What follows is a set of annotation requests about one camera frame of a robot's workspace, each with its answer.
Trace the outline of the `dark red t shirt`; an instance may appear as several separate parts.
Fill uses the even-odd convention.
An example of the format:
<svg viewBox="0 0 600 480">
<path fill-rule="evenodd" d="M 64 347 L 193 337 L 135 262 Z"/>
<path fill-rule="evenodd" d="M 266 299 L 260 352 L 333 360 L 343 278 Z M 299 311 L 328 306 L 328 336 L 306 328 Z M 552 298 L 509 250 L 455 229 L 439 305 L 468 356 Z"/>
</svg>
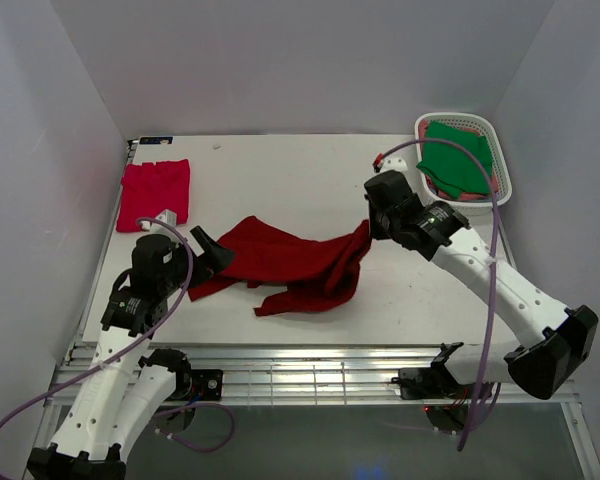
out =
<svg viewBox="0 0 600 480">
<path fill-rule="evenodd" d="M 294 236 L 249 216 L 225 233 L 219 244 L 235 253 L 230 266 L 188 290 L 196 301 L 244 283 L 249 288 L 284 286 L 254 309 L 257 317 L 286 313 L 322 313 L 354 296 L 361 261 L 372 243 L 370 222 L 329 240 Z"/>
</svg>

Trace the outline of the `folded pink t shirt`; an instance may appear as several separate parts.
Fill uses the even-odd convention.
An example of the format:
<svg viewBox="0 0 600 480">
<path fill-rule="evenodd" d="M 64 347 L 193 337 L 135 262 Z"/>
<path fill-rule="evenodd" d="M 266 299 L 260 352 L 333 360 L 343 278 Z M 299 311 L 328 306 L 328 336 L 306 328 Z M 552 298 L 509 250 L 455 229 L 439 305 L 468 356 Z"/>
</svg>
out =
<svg viewBox="0 0 600 480">
<path fill-rule="evenodd" d="M 186 224 L 190 181 L 188 159 L 127 165 L 121 179 L 122 195 L 116 231 L 139 232 L 138 218 L 155 218 L 164 210 L 176 215 L 177 225 Z"/>
</svg>

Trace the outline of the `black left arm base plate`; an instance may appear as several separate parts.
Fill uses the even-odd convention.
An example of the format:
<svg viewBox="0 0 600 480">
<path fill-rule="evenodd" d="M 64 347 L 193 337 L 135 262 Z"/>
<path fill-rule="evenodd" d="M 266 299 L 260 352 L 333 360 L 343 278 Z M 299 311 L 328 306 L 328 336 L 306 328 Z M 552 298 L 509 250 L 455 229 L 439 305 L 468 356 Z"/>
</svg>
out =
<svg viewBox="0 0 600 480">
<path fill-rule="evenodd" d="M 224 371 L 197 369 L 176 375 L 176 388 L 171 401 L 219 401 L 222 398 Z"/>
</svg>

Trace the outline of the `aluminium frame rails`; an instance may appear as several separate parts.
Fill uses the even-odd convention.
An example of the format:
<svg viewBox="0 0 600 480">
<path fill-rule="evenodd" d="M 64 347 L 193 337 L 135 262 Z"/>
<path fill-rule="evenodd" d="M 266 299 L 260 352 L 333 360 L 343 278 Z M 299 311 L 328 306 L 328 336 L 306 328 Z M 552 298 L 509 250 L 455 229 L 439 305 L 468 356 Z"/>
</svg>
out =
<svg viewBox="0 0 600 480">
<path fill-rule="evenodd" d="M 220 369 L 227 406 L 394 405 L 398 370 L 424 367 L 433 347 L 227 347 L 178 345 L 196 369 Z"/>
</svg>

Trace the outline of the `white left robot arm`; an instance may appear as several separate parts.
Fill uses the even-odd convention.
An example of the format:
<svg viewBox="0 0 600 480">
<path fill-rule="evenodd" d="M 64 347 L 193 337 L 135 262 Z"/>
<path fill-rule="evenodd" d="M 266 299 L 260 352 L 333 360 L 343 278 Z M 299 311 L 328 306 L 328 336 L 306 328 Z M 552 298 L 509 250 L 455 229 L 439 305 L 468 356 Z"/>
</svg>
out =
<svg viewBox="0 0 600 480">
<path fill-rule="evenodd" d="M 90 370 L 78 381 L 71 409 L 48 446 L 29 455 L 33 478 L 122 479 L 131 449 L 163 402 L 190 406 L 204 398 L 184 352 L 149 348 L 175 312 L 170 297 L 203 285 L 235 257 L 201 227 L 191 235 L 201 254 L 163 220 L 137 239 L 130 267 L 111 287 Z"/>
</svg>

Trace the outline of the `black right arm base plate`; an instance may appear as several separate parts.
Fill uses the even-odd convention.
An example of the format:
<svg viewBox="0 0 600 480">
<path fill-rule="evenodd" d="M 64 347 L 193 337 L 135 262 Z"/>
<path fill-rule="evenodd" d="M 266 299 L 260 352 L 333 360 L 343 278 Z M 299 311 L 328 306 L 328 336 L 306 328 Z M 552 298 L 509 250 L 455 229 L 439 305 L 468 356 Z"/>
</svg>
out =
<svg viewBox="0 0 600 480">
<path fill-rule="evenodd" d="M 460 404 L 470 399 L 476 387 L 481 347 L 463 342 L 442 343 L 438 353 L 424 367 L 403 367 L 390 383 L 399 388 L 402 400 L 452 400 Z"/>
</svg>

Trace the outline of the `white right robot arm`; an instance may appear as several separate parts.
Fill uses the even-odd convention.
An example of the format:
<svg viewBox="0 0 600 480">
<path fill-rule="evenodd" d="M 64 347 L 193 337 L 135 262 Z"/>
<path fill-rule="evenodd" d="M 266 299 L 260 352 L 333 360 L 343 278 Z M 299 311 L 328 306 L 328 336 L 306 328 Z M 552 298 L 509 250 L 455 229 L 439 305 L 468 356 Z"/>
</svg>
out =
<svg viewBox="0 0 600 480">
<path fill-rule="evenodd" d="M 590 355 L 598 317 L 570 308 L 496 260 L 469 220 L 444 201 L 423 205 L 405 175 L 389 170 L 365 185 L 371 236 L 392 240 L 446 271 L 512 331 L 517 347 L 443 344 L 429 367 L 400 382 L 413 398 L 454 397 L 475 383 L 511 383 L 547 400 Z"/>
</svg>

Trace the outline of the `blue white label sticker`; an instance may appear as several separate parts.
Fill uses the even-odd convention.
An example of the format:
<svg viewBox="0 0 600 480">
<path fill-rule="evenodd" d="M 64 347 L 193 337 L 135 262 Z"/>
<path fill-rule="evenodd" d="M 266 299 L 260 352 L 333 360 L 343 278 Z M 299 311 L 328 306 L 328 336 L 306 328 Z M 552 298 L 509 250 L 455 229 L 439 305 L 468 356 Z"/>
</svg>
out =
<svg viewBox="0 0 600 480">
<path fill-rule="evenodd" d="M 172 136 L 144 136 L 138 141 L 140 145 L 170 145 L 172 142 Z"/>
</svg>

